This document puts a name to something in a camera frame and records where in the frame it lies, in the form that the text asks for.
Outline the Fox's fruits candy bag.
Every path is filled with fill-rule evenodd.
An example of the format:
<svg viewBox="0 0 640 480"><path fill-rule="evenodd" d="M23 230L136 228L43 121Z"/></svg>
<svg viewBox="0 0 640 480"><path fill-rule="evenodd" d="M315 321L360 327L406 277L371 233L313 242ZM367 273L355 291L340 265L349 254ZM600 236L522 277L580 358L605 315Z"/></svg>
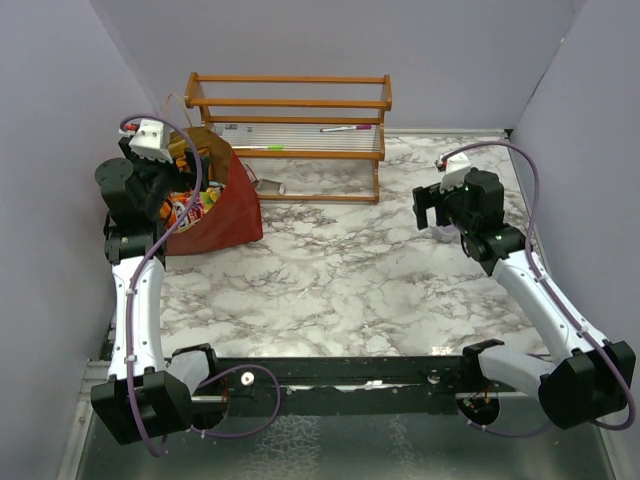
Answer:
<svg viewBox="0 0 640 480"><path fill-rule="evenodd" d="M168 197L171 204L171 211L167 218L167 226L172 227L174 224L178 224L175 229L176 233L189 230L211 210L220 198L222 192L223 190L219 186L209 187L207 190L201 191L194 205L189 209L186 217L181 222L178 222L178 218L186 210L187 203L191 198L191 193L172 193Z"/></svg>

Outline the orange honey dijon chips bag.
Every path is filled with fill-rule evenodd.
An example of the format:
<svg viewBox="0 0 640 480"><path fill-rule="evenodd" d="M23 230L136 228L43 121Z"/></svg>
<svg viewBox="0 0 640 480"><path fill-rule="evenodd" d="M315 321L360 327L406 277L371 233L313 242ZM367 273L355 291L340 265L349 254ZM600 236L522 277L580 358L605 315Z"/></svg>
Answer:
<svg viewBox="0 0 640 480"><path fill-rule="evenodd" d="M202 170L204 173L209 172L210 165L210 146L211 142L207 135L205 136L191 136L191 141L196 147L196 151L200 157L202 163ZM177 132L172 132L169 137L169 153L174 159L178 169L181 172L195 173L196 166L193 162L192 156L194 149L190 148L185 139Z"/></svg>

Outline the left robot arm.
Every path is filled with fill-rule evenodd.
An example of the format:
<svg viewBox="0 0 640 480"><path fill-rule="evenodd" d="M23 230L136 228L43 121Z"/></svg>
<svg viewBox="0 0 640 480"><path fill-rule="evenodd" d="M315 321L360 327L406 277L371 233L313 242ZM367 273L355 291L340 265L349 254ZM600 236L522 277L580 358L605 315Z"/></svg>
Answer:
<svg viewBox="0 0 640 480"><path fill-rule="evenodd" d="M160 299L166 270L168 225L160 210L172 191L191 194L208 184L208 157L187 156L181 171L169 160L145 159L127 138L121 156L104 161L95 180L107 206L105 256L116 289L115 338L105 382L91 404L121 445L148 442L191 427L192 396L220 385L217 358L207 344L163 354Z"/></svg>

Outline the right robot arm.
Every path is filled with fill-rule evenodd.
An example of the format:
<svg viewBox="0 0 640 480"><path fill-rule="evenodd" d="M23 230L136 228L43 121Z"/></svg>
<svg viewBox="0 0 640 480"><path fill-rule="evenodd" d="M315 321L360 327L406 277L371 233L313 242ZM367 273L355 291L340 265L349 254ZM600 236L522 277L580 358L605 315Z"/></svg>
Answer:
<svg viewBox="0 0 640 480"><path fill-rule="evenodd" d="M542 269L525 234L504 219L504 187L496 174L470 168L456 186L416 187L412 196L418 229L427 228L428 210L434 210L437 225L454 227L466 256L516 301L551 356L535 358L500 340L468 346L459 367L467 389L505 383L538 400L562 429L621 410L635 412L634 351L594 328Z"/></svg>

